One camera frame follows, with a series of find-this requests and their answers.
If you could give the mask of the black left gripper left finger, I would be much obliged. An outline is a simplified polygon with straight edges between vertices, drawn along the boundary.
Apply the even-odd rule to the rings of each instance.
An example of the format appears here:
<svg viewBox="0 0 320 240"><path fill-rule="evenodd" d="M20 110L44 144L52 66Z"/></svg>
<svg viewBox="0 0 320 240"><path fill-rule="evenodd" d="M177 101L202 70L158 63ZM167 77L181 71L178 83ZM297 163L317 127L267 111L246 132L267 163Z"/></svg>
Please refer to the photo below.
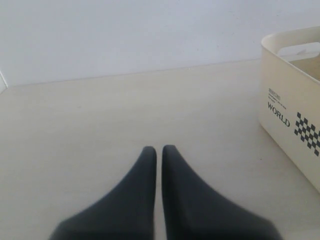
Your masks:
<svg viewBox="0 0 320 240"><path fill-rule="evenodd" d="M145 146L125 177L103 198L63 220L52 240L153 240L157 153Z"/></svg>

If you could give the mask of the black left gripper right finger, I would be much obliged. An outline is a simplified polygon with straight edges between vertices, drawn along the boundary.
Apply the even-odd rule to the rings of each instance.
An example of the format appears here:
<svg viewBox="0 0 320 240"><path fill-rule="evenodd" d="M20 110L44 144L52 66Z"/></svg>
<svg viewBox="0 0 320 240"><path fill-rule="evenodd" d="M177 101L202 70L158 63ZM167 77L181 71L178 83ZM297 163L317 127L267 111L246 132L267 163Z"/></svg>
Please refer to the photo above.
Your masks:
<svg viewBox="0 0 320 240"><path fill-rule="evenodd" d="M278 239L271 221L211 188L174 145L162 149L161 191L168 240Z"/></svg>

